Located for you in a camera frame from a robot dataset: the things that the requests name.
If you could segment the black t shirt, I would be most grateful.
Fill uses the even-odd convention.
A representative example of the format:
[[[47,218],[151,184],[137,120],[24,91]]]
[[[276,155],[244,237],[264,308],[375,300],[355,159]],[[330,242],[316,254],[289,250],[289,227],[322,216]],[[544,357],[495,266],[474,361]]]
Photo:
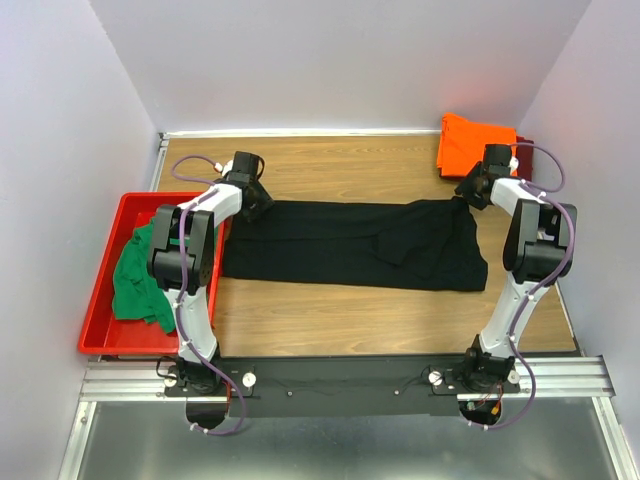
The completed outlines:
[[[408,204],[278,201],[235,218],[222,272],[245,280],[482,292],[488,264],[457,197]]]

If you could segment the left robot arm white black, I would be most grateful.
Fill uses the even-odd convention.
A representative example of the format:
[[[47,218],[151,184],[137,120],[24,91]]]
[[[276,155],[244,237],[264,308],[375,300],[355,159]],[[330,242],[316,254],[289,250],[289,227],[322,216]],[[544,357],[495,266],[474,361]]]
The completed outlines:
[[[214,276],[217,229],[239,215],[253,221],[274,205],[261,184],[265,161],[238,151],[226,164],[203,155],[175,162],[174,178],[207,189],[178,205],[162,205],[155,214],[147,270],[172,309],[179,339],[169,388],[212,395],[230,380],[214,364],[219,354],[211,327],[207,288]]]

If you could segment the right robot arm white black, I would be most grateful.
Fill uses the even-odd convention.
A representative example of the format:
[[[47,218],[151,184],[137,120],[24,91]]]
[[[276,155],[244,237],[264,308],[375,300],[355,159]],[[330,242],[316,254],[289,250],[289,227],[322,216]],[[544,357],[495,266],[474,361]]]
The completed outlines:
[[[497,206],[511,217],[502,254],[503,291],[459,370],[462,384],[474,392],[509,381],[534,309],[573,262],[577,208],[549,196],[560,187],[549,190],[516,177],[518,166],[510,145],[488,144],[483,159],[455,189],[470,206]]]

